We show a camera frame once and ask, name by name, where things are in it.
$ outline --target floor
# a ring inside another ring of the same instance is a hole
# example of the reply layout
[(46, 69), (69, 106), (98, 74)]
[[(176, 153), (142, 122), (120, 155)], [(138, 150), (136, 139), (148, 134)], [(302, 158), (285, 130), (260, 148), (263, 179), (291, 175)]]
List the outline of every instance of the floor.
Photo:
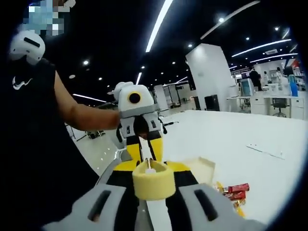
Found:
[[(192, 109), (195, 109), (195, 104), (193, 101), (188, 101), (188, 103), (182, 104), (181, 107), (163, 111), (160, 115), (168, 116)], [(117, 150), (116, 146), (111, 142), (107, 135), (102, 135), (93, 140), (88, 136), (85, 136), (75, 142), (75, 144), (86, 161), (99, 176), (103, 174), (104, 170), (113, 161)]]

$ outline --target black sleeveless shirt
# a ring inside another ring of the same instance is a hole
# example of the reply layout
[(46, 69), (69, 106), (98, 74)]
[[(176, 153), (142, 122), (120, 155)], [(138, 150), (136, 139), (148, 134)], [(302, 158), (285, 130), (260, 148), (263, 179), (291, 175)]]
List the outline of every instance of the black sleeveless shirt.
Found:
[(71, 140), (54, 92), (55, 68), (2, 76), (1, 174), (8, 213), (31, 229), (61, 220), (98, 176)]

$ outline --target white pillar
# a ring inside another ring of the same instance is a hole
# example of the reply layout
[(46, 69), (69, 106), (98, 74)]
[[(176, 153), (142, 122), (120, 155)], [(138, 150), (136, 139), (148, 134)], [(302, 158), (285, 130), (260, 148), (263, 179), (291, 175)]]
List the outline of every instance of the white pillar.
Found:
[(167, 100), (164, 93), (163, 85), (157, 85), (154, 87), (157, 104), (160, 111), (168, 110)]
[(219, 46), (200, 44), (186, 55), (196, 85), (201, 109), (205, 97), (217, 95), (221, 111), (228, 111), (229, 87), (234, 85), (226, 57)]

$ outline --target red candy wrapper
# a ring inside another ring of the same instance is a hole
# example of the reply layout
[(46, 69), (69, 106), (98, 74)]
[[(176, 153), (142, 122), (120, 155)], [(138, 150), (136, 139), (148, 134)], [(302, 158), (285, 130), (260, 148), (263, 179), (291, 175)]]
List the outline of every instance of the red candy wrapper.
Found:
[(228, 197), (231, 201), (243, 200), (246, 198), (246, 192), (233, 192), (224, 194), (225, 197)]
[(241, 192), (241, 191), (249, 191), (249, 184), (240, 184), (240, 185), (235, 185), (235, 186), (229, 186), (227, 188), (224, 188), (224, 193), (236, 193), (236, 192)]

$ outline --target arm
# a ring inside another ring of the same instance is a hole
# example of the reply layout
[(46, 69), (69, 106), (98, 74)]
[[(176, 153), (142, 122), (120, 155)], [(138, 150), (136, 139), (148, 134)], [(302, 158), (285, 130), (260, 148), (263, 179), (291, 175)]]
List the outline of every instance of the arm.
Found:
[(119, 125), (118, 111), (102, 110), (78, 104), (66, 90), (57, 72), (54, 91), (60, 113), (67, 124), (84, 131), (115, 129)]

